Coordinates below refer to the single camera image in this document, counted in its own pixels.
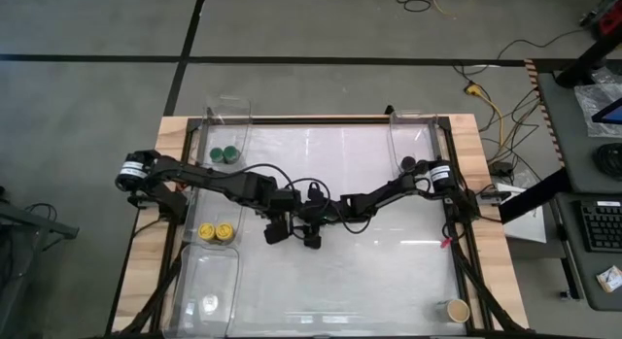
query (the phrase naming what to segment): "white cup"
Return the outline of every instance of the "white cup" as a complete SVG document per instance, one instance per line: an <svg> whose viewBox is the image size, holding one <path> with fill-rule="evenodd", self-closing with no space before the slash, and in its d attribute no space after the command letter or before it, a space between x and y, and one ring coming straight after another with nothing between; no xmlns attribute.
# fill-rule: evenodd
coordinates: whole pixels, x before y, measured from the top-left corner
<svg viewBox="0 0 622 339"><path fill-rule="evenodd" d="M470 317L468 305L461 299L442 301L436 304L441 322L464 323Z"/></svg>

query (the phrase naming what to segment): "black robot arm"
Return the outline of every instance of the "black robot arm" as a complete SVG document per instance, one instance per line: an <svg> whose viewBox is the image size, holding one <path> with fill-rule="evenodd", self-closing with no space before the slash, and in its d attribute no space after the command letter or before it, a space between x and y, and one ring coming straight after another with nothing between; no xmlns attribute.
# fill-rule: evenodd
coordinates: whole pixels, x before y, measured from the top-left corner
<svg viewBox="0 0 622 339"><path fill-rule="evenodd" d="M116 185L123 191L131 192L130 202L135 202L138 192L143 192L146 199L155 201L160 210L167 211L178 221L185 219L187 199L183 193L170 190L165 182L216 191L270 220L264 231L268 244L294 234L293 218L298 217L304 222L297 228L302 229L305 246L318 249L321 246L320 226L335 222L369 221L378 209L407 195L416 194L426 199L452 198L457 203L463 201L463 192L456 185L449 162L442 159L416 162L407 157L401 167L403 172L395 180L371 193L344 194L334 201L324 197L317 185L311 185L309 200L301 203L300 192L293 185L278 188L273 177L246 170L223 173L182 163L156 151L140 151L127 155ZM428 172L432 182L421 177ZM417 187L421 182L427 183L427 189ZM472 219L477 214L473 209L476 210L476 204L463 202L459 214Z"/></svg>

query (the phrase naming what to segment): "gray floor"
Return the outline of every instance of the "gray floor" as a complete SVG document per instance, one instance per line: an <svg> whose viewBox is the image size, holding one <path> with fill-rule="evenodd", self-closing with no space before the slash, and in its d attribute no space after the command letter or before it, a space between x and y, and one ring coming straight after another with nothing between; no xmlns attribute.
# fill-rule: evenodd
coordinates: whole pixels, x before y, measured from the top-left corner
<svg viewBox="0 0 622 339"><path fill-rule="evenodd" d="M0 53L178 54L194 1L0 0ZM457 13L450 18L406 13L394 0L208 0L192 54L494 58L514 39L543 43L575 29L598 2L466 1L439 0ZM516 45L504 57L575 57L591 42L579 33L544 50ZM76 241L46 254L27 329L46 338L104 330L135 214L113 179L125 153L154 145L174 69L0 62L0 183L18 205L50 202L81 228ZM523 68L489 68L475 80L504 113L531 89ZM257 115L377 114L392 104L474 113L483 125L491 111L464 95L465 85L449 67L190 65L175 115L198 115L206 95L229 94L251 99ZM538 111L530 120L543 125ZM494 144L485 148L494 153ZM517 152L540 176L559 168L543 127ZM535 182L518 169L521 185ZM565 287L557 262L517 258L515 266L534 329L619 336L619 314L555 298Z"/></svg>

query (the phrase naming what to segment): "small box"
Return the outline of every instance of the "small box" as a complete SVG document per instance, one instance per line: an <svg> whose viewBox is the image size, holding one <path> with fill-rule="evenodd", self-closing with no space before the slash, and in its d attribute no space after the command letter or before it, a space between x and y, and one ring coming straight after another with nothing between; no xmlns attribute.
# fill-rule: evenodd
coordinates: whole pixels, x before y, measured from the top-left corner
<svg viewBox="0 0 622 339"><path fill-rule="evenodd" d="M622 271L615 266L611 266L602 274L596 276L596 279L606 292L612 292L622 286Z"/></svg>

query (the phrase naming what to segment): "wooden table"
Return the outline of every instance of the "wooden table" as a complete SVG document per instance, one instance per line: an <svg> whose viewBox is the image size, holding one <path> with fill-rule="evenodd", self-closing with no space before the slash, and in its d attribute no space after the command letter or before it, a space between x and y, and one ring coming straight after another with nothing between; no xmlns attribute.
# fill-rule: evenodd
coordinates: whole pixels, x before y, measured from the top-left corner
<svg viewBox="0 0 622 339"><path fill-rule="evenodd" d="M477 131L475 117L473 115L446 116L451 120L461 172L465 176L468 187L478 191L490 184L491 179L479 132ZM162 154L180 159L187 123L187 117L163 118L157 135L155 149ZM483 216L494 219L499 218L497 208L482 206L480 209ZM138 218L136 228L140 228L156 218L156 209L143 211ZM473 222L472 226L486 286L497 298L503 309L517 323L523 327L528 327L502 224L487 220L477 220ZM177 236L181 236L181 226L179 232ZM165 236L166 223L162 222L146 229L134 239L125 269L113 330L120 330L128 325L156 288ZM471 287L469 287L469 298L471 300L470 305L473 318L475 319L475 327L482 327L476 294ZM170 297L167 298L166 302L170 304ZM164 307L164 321L168 318L167 311L169 310L170 306Z"/></svg>

